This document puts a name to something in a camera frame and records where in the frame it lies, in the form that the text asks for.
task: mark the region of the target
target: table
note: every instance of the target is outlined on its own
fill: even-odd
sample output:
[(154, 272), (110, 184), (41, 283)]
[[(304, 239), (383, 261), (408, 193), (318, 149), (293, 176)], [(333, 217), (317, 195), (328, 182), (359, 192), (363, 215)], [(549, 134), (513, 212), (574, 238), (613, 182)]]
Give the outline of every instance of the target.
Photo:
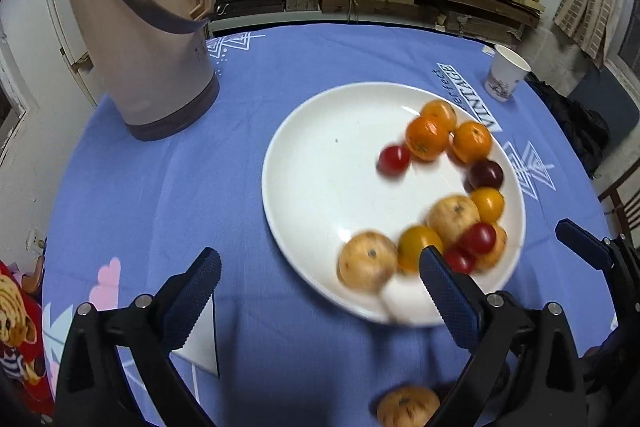
[[(245, 32), (208, 46), (221, 88), (198, 122), (138, 142), (105, 98), (69, 162), (44, 280), (52, 385), (79, 303), (126, 306), (155, 293), (207, 246), (223, 263), (215, 293), (220, 378), (172, 357), (220, 427), (373, 426), (369, 402), (389, 387), (457, 378), (468, 353), (446, 328), (376, 325), (332, 305), (286, 263), (262, 211), (262, 160), (277, 127), (309, 97), (359, 81), (408, 84), (473, 109), (507, 151), (526, 201), (526, 243), (506, 289), (528, 307), (561, 303), (580, 354), (606, 338), (614, 311), (602, 274), (553, 233), (570, 217), (606, 236), (601, 207), (535, 93), (523, 83), (499, 103), (481, 87), (490, 48), (421, 30), (333, 24)], [(136, 399), (160, 425), (128, 357)]]

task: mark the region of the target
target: paper cup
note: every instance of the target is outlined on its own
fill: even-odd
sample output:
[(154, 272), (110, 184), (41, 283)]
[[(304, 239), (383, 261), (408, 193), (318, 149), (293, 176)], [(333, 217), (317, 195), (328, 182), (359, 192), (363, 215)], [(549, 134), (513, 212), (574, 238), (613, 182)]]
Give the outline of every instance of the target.
[(531, 67), (516, 52), (497, 44), (494, 62), (484, 83), (484, 89), (495, 100), (506, 102), (511, 97), (518, 82), (524, 79)]

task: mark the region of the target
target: black bag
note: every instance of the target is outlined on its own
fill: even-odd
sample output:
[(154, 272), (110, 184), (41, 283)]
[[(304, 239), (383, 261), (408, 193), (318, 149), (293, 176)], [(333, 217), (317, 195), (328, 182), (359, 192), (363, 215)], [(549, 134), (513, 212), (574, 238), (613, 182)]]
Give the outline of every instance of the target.
[(584, 170), (592, 178), (602, 163), (602, 151), (611, 138), (607, 122), (597, 111), (567, 99), (535, 74), (529, 73), (526, 80), (556, 119)]

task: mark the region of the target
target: electric kettle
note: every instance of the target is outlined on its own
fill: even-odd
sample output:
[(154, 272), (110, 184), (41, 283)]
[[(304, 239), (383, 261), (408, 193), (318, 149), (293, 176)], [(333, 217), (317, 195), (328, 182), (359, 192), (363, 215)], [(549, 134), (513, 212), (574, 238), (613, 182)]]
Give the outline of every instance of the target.
[(71, 0), (95, 71), (129, 132), (185, 129), (220, 86), (204, 41), (215, 0)]

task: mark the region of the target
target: screw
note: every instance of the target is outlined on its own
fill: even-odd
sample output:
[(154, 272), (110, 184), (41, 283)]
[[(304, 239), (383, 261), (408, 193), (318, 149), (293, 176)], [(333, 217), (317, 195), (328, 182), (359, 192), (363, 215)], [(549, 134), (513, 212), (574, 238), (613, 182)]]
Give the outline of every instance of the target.
[(489, 303), (489, 306), (493, 306), (494, 308), (499, 308), (504, 304), (504, 299), (497, 293), (491, 293), (487, 295), (486, 301)]
[(78, 306), (78, 315), (82, 315), (82, 317), (84, 317), (85, 315), (88, 315), (89, 312), (91, 311), (91, 308), (93, 308), (91, 303), (83, 302)]
[(552, 315), (562, 314), (562, 306), (557, 302), (549, 302), (549, 304), (546, 305), (546, 309), (549, 310)]
[(151, 304), (153, 297), (148, 293), (143, 293), (142, 295), (138, 295), (136, 297), (136, 307), (137, 308), (146, 308)]

